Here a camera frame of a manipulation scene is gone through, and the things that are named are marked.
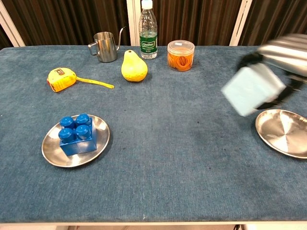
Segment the stainless steel plate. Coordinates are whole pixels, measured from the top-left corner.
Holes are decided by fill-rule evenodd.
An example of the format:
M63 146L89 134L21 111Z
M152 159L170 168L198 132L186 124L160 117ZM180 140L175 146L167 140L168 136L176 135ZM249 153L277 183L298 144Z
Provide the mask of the stainless steel plate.
M307 119L281 109L262 112L256 118L259 136L273 149L307 159Z
M102 153L109 142L110 129L106 122L101 118L94 115L89 116L93 119L97 131L97 150L66 156L59 146L58 134L61 130L61 125L57 123L46 134L42 144L43 156L50 164L66 168L76 167L92 161Z

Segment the yellow tape measure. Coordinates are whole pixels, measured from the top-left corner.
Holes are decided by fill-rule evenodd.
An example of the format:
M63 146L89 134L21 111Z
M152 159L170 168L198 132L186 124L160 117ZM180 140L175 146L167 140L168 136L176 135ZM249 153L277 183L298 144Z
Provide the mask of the yellow tape measure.
M83 79L77 77L74 71L69 68L56 68L53 69L47 78L47 82L50 85L52 91L59 92L73 85L76 81L82 81L91 84L102 85L107 88L113 89L114 85L110 85L97 80Z

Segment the table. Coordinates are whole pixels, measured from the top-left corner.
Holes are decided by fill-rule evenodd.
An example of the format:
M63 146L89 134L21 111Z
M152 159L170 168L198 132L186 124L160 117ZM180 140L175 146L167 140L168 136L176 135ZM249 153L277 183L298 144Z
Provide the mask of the table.
M256 47L197 46L187 72L170 69L159 47L140 83L121 75L128 49L138 52L121 47L112 63L86 46L0 51L1 223L307 220L307 162L264 144L259 112L240 117L220 91ZM57 67L115 88L79 82L54 93L46 79ZM306 115L306 101L303 89L281 108ZM104 119L110 143L82 167L52 166L45 134L80 113Z

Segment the lego stud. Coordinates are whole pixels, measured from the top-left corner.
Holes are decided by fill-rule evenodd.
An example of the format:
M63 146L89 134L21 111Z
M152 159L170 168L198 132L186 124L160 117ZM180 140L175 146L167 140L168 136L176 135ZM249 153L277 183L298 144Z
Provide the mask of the lego stud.
M63 143L69 143L75 140L75 134L71 128L64 128L59 132L59 138Z
M62 128L75 128L75 124L73 122L73 118L70 116L63 117L60 121L59 124L62 126Z
M76 118L76 123L78 124L78 126L80 125L90 125L91 124L91 119L87 114L80 114L77 118Z
M80 125L76 128L77 137L86 140L91 136L91 130L87 125Z

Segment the clear plastic jar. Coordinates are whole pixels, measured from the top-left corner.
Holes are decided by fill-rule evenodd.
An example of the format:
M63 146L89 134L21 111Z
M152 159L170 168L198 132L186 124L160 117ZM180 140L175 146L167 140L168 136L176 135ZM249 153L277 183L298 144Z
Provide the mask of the clear plastic jar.
M167 45L167 63L179 71L187 71L192 67L195 46L185 40L176 40Z

